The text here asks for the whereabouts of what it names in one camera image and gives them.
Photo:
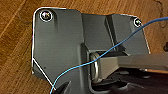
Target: cable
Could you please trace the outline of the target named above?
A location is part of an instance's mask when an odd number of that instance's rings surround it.
[[[128,36],[126,39],[122,40],[120,43],[116,44],[115,46],[111,47],[109,50],[107,50],[106,52],[104,52],[102,55],[100,55],[98,58],[96,58],[95,60],[91,61],[91,62],[88,62],[88,63],[84,63],[82,65],[78,65],[78,66],[75,66],[75,67],[72,67],[72,68],[69,68],[67,69],[66,71],[64,71],[63,73],[61,73],[57,78],[56,80],[54,81],[54,84],[52,85],[52,88],[51,88],[51,91],[50,91],[50,94],[52,93],[53,91],[53,88],[56,84],[56,82],[58,81],[58,79],[64,75],[65,73],[69,72],[70,70],[73,70],[73,69],[76,69],[76,68],[79,68],[79,67],[82,67],[82,66],[85,66],[85,65],[89,65],[95,61],[97,61],[98,59],[100,59],[102,56],[104,56],[105,54],[107,54],[110,50],[114,49],[115,47],[119,46],[120,44],[124,43],[125,41],[127,41],[128,39],[130,39],[135,33],[137,33],[138,31],[140,31],[141,29],[143,29],[144,27],[146,27],[147,25],[151,24],[151,23],[154,23],[154,22],[159,22],[159,21],[165,21],[165,20],[168,20],[168,17],[163,17],[163,18],[158,18],[158,19],[154,19],[154,20],[151,20],[149,22],[147,22],[146,24],[144,24],[143,26],[139,27],[136,31],[134,31],[130,36]]]

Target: mounting hole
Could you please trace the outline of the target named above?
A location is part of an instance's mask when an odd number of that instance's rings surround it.
[[[136,26],[136,27],[140,27],[141,26],[141,20],[140,19],[138,19],[138,18],[135,18],[134,19],[134,25]]]
[[[44,22],[49,22],[52,19],[52,13],[48,10],[42,11],[40,13],[40,18]]]

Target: blue wire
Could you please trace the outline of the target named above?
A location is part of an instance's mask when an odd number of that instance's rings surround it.
[[[139,27],[135,32],[133,32],[130,36],[128,36],[126,39],[124,39],[123,41],[121,41],[120,43],[116,44],[115,46],[111,47],[109,50],[107,50],[106,52],[104,52],[102,55],[100,55],[98,58],[96,58],[95,60],[91,61],[91,62],[88,62],[88,63],[85,63],[85,64],[82,64],[82,65],[78,65],[78,66],[75,66],[75,67],[72,67],[72,68],[69,68],[67,69],[66,71],[64,71],[63,73],[61,73],[57,78],[56,80],[54,81],[54,84],[52,85],[52,88],[51,88],[51,91],[50,91],[50,94],[52,93],[53,89],[54,89],[54,86],[56,84],[56,82],[58,81],[58,79],[64,75],[65,73],[69,72],[70,70],[73,70],[73,69],[76,69],[76,68],[79,68],[79,67],[82,67],[82,66],[85,66],[85,65],[89,65],[95,61],[97,61],[98,59],[100,59],[102,56],[104,56],[105,54],[107,54],[110,50],[114,49],[115,47],[119,46],[120,44],[124,43],[125,41],[127,41],[128,39],[130,39],[135,33],[137,33],[138,31],[140,31],[141,29],[143,29],[144,27],[146,27],[147,25],[151,24],[151,23],[154,23],[154,22],[159,22],[159,21],[165,21],[165,20],[168,20],[168,17],[163,17],[163,18],[158,18],[158,19],[154,19],[154,20],[151,20],[149,22],[147,22],[146,24],[144,24],[143,26]]]

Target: thin wire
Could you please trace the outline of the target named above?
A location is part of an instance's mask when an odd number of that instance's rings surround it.
[[[165,21],[165,20],[168,20],[168,17],[163,17],[163,18],[158,18],[158,19],[154,19],[154,20],[151,20],[149,22],[147,22],[146,24],[144,24],[143,26],[139,27],[135,32],[133,32],[130,36],[128,36],[126,39],[124,39],[123,41],[121,41],[120,43],[116,44],[115,46],[111,47],[109,50],[107,50],[106,52],[104,52],[102,55],[100,55],[98,58],[96,58],[95,60],[91,61],[91,62],[88,62],[88,63],[84,63],[84,64],[81,64],[81,65],[78,65],[78,66],[75,66],[75,67],[72,67],[72,68],[69,68],[67,69],[66,71],[64,71],[63,73],[61,73],[57,78],[56,80],[54,81],[54,84],[52,85],[52,88],[51,88],[51,91],[50,91],[50,94],[52,93],[53,91],[53,88],[56,84],[56,82],[58,81],[58,79],[64,75],[65,73],[73,70],[73,69],[76,69],[76,68],[79,68],[79,67],[82,67],[82,66],[85,66],[85,65],[89,65],[95,61],[97,61],[98,59],[100,59],[102,56],[104,56],[105,54],[107,54],[110,50],[114,49],[115,47],[119,46],[120,44],[124,43],[125,41],[127,41],[128,39],[130,39],[134,34],[136,34],[138,31],[140,31],[141,29],[143,29],[144,27],[146,27],[147,25],[151,24],[151,23],[154,23],[154,22],[159,22],[159,21]]]
[[[40,67],[40,65],[37,63],[37,61],[33,58],[34,63],[36,64],[36,66],[40,69],[40,71],[42,72],[42,74],[44,75],[44,77],[47,79],[47,81],[50,83],[50,85],[52,86],[52,83],[50,81],[50,79],[48,78],[48,76],[46,75],[46,73],[43,71],[43,69]]]

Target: screw head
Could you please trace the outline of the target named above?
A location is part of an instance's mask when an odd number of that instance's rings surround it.
[[[40,18],[45,21],[48,22],[52,19],[52,14],[49,11],[43,11],[40,13]]]
[[[135,18],[135,19],[134,19],[134,25],[135,25],[136,27],[140,27],[140,26],[141,26],[141,20],[138,19],[138,18]]]

